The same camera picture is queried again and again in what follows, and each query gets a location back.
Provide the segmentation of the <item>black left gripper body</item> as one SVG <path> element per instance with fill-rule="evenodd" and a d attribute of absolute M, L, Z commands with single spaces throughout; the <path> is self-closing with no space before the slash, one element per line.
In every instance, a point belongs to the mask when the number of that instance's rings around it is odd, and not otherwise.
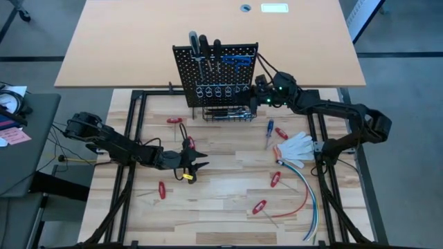
<path fill-rule="evenodd" d="M 196 160 L 198 152 L 195 149 L 184 149 L 181 153 L 175 151 L 165 151 L 162 153 L 163 156 L 163 169 L 172 169 L 174 172 L 174 177 L 178 181 L 182 181 L 184 179 L 183 176 L 178 177 L 177 170 L 179 168 L 183 168 L 184 173 L 189 173 L 191 175 L 192 180 L 188 180 L 189 184 L 193 184 L 197 181 L 196 172 L 197 165 L 193 165 L 192 163 Z"/>

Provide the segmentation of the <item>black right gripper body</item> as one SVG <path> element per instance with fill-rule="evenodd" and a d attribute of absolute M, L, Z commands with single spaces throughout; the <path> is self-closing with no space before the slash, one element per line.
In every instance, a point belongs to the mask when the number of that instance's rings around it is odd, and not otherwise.
<path fill-rule="evenodd" d="M 270 107 L 277 107 L 274 102 L 275 90 L 272 83 L 268 83 L 264 74 L 255 78 L 255 97 L 257 105 L 267 104 Z"/>

